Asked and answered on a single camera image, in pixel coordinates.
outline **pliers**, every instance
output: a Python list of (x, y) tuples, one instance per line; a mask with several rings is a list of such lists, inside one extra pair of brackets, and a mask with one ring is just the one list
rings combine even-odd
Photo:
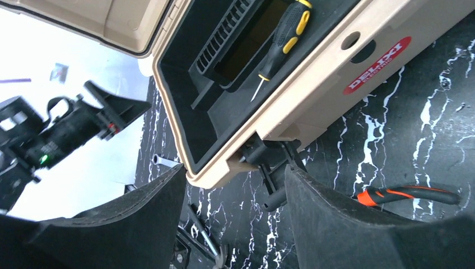
[(364, 192), (357, 195), (358, 201), (365, 206), (376, 206), (414, 198), (432, 200), (448, 205), (458, 205), (460, 203), (460, 196), (456, 193), (417, 185), (405, 185), (391, 189), (368, 187)]

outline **toolbox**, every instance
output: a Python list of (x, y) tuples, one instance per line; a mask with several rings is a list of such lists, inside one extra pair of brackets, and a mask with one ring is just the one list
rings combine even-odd
[(473, 0), (308, 0), (305, 31), (256, 95), (287, 0), (0, 0), (0, 7), (137, 58), (152, 55), (190, 184), (257, 169), (266, 141), (304, 149), (475, 9)]

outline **white floor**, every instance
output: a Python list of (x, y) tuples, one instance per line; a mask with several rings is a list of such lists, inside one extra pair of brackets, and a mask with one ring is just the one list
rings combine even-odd
[[(146, 99), (148, 77), (132, 57), (4, 10), (0, 10), (0, 33), (0, 80), (32, 79), (0, 84), (0, 101), (22, 95), (46, 118), (46, 104), (56, 96), (75, 98), (82, 93), (97, 105), (82, 87), (87, 80), (113, 94)], [(64, 85), (49, 81), (55, 63), (69, 66)], [(142, 125), (140, 117), (110, 141), (93, 138), (51, 170), (38, 171), (43, 181), (30, 183), (9, 214), (32, 220), (71, 217), (122, 195), (124, 185), (135, 179)]]

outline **delixi logo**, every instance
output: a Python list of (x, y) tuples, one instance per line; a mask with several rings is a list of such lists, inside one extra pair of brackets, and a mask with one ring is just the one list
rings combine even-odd
[(379, 71), (394, 60), (402, 51), (404, 51), (411, 43), (411, 37), (407, 36), (396, 43), (388, 52), (386, 52), (381, 58), (379, 58), (370, 68), (368, 68), (357, 79), (351, 82), (348, 87), (343, 91), (344, 95), (352, 94), (358, 90), (364, 83), (374, 77)]

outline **open lid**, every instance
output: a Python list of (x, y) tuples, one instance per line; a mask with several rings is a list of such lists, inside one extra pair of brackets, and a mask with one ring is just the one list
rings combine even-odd
[(145, 58), (173, 0), (0, 0), (0, 7), (26, 14)]

